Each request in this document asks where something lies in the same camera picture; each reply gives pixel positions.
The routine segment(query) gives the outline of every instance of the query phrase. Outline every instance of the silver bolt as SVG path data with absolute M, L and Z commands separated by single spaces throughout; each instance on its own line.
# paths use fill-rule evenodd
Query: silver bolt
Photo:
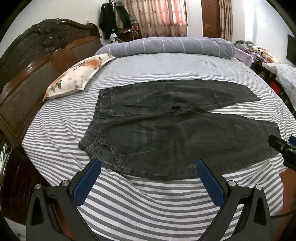
M 69 181 L 68 180 L 65 180 L 65 181 L 62 181 L 62 186 L 63 187 L 66 187 L 66 186 L 68 186 L 69 185 Z
M 236 183 L 235 183 L 235 181 L 229 181 L 228 185 L 231 187 L 235 187 Z
M 257 188 L 258 190 L 262 190 L 262 186 L 261 186 L 260 184 L 257 184 L 257 185 L 256 185 L 256 188 Z
M 35 186 L 35 189 L 38 190 L 38 189 L 40 189 L 40 188 L 41 188 L 41 184 L 38 183 L 38 184 Z

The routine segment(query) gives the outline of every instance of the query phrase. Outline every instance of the beige curtain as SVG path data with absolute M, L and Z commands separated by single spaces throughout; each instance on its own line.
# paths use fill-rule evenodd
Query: beige curtain
M 219 0 L 221 38 L 232 41 L 232 6 L 231 0 Z
M 142 37 L 187 36 L 185 0 L 123 0 Z

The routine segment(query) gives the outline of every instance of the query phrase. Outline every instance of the gray striped blanket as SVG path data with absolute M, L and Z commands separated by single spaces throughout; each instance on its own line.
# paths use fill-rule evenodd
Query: gray striped blanket
M 127 56 L 101 69 L 84 91 L 49 100 L 34 118 L 22 142 L 28 157 L 51 185 L 71 179 L 89 162 L 77 144 L 93 118 L 99 90 L 152 80 L 209 79 L 247 85 L 257 102 L 213 110 L 257 120 L 274 121 L 281 137 L 296 134 L 296 121 L 268 85 L 242 62 L 198 54 L 159 53 Z M 253 187 L 260 183 L 271 215 L 282 207 L 285 170 L 280 154 L 264 162 L 226 174 L 227 180 Z M 78 207 L 95 233 L 112 240 L 197 240 L 219 207 L 211 202 L 200 179 L 157 182 L 121 176 L 102 168 L 84 205 Z M 238 221 L 240 205 L 224 236 Z

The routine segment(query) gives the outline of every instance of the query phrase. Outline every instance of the blue gripper pad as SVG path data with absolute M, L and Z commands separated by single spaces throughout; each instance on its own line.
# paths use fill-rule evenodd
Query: blue gripper pad
M 101 169 L 101 161 L 96 159 L 73 189 L 72 203 L 75 207 L 78 207 L 85 202 L 89 192 L 101 173 Z
M 291 145 L 296 146 L 296 137 L 290 136 L 288 141 Z
M 224 190 L 202 160 L 197 161 L 196 169 L 212 202 L 222 208 L 225 204 Z

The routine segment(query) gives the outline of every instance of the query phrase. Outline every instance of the door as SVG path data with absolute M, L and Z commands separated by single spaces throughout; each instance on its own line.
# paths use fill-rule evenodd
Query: door
M 201 0 L 202 2 L 202 36 L 220 38 L 219 0 Z

